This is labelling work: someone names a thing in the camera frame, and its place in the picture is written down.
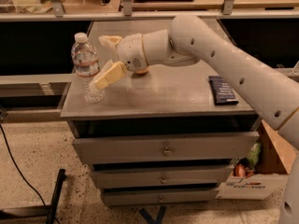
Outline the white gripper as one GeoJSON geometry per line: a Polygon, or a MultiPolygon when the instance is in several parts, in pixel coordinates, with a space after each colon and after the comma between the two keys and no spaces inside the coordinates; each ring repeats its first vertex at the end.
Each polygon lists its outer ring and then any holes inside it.
{"type": "Polygon", "coordinates": [[[117,52],[120,62],[113,63],[109,60],[90,82],[89,88],[91,91],[100,91],[119,81],[126,75],[127,69],[136,73],[148,68],[142,38],[142,34],[128,35],[124,38],[117,35],[101,35],[98,37],[102,46],[114,53],[117,52]]]}

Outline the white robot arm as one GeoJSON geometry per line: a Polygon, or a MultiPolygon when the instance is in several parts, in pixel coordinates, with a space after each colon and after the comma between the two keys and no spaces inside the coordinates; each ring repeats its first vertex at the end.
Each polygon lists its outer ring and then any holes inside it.
{"type": "Polygon", "coordinates": [[[89,84],[92,91],[122,79],[128,71],[142,72],[154,64],[183,66],[197,60],[218,75],[293,147],[299,149],[299,83],[225,41],[193,15],[178,15],[167,30],[126,37],[102,35],[102,45],[118,60],[89,84]]]}

